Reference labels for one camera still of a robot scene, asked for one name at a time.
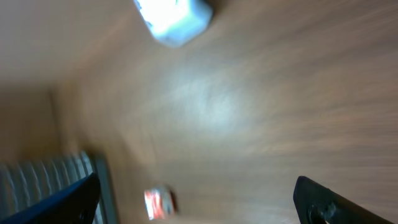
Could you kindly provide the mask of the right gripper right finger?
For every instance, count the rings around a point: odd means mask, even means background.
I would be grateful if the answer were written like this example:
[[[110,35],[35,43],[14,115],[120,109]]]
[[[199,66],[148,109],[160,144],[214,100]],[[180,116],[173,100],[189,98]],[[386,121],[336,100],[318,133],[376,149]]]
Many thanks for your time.
[[[293,201],[301,224],[392,224],[306,176],[298,177]]]

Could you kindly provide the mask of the red white snack packet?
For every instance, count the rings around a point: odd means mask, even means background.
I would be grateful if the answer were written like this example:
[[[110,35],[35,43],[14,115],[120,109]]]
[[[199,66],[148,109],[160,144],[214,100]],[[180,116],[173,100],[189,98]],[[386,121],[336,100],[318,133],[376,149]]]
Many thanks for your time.
[[[167,219],[178,211],[175,194],[165,185],[146,189],[144,201],[149,220]]]

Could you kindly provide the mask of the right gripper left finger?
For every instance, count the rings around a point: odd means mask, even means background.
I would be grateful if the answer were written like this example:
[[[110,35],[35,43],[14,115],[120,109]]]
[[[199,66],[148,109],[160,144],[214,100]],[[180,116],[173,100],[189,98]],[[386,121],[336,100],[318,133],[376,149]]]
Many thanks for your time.
[[[1,224],[92,224],[101,196],[97,174],[71,184],[49,198],[1,221]]]

